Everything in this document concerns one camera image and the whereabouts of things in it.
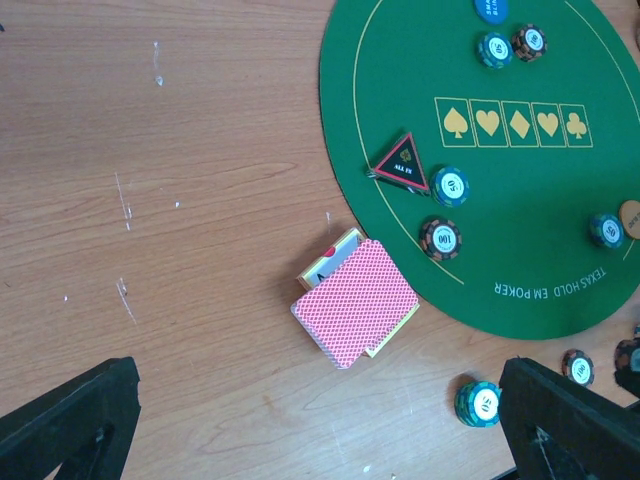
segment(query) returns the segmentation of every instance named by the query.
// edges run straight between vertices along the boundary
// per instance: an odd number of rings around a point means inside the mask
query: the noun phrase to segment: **deck of cards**
[[[419,307],[382,244],[346,232],[298,280],[309,291],[291,312],[337,368],[370,357]]]

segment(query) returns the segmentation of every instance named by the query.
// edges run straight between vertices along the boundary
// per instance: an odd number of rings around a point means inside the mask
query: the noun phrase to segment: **wooden table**
[[[636,2],[597,3],[640,60]],[[124,478],[487,479],[513,460],[500,428],[456,420],[459,375],[497,381],[515,355],[558,369],[577,347],[596,392],[632,401],[612,355],[640,295],[544,343],[423,302],[348,371],[291,316],[296,274],[356,224],[318,111],[332,4],[3,7],[0,414],[131,355],[142,415]]]

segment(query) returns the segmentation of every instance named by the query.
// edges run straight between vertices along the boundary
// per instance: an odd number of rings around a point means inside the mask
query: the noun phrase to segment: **white chip center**
[[[457,200],[464,193],[464,182],[455,173],[445,174],[442,177],[440,186],[444,194],[453,200]]]
[[[436,227],[433,232],[433,244],[442,253],[451,253],[456,248],[458,241],[453,229],[447,225]]]
[[[509,56],[509,47],[501,38],[492,38],[489,40],[489,51],[491,55],[498,60],[504,60]]]
[[[493,419],[498,414],[498,396],[493,390],[485,388],[480,390],[473,401],[473,410],[480,420],[485,422]]]
[[[524,34],[524,39],[527,41],[527,45],[536,51],[542,50],[542,47],[544,46],[542,35],[540,35],[540,32],[537,30],[527,30]]]
[[[571,375],[580,385],[584,385],[589,382],[589,378],[591,377],[591,367],[589,366],[589,362],[584,358],[576,358],[571,364]]]
[[[622,232],[618,227],[618,224],[613,220],[605,220],[602,224],[602,233],[604,234],[604,238],[607,242],[616,243],[620,240],[620,235]]]

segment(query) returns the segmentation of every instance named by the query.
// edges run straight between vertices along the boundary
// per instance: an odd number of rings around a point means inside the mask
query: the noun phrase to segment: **black triangle token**
[[[404,186],[412,193],[429,195],[429,184],[425,179],[411,133],[405,135],[393,147],[378,166],[371,170],[371,174],[374,178]]]

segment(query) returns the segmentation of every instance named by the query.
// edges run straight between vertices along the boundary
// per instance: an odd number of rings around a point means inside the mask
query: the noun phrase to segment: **poker table mat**
[[[492,26],[471,0],[338,0],[320,59],[322,121],[354,215],[422,297],[485,332],[557,338],[604,320],[638,285],[640,245],[596,247],[588,222],[638,197],[640,74],[590,1],[509,8]],[[478,60],[484,34],[510,38],[527,23],[546,34],[542,58],[501,70]],[[464,205],[367,178],[409,132],[427,181],[443,165],[468,175]],[[458,257],[423,253],[432,216],[459,227]]]

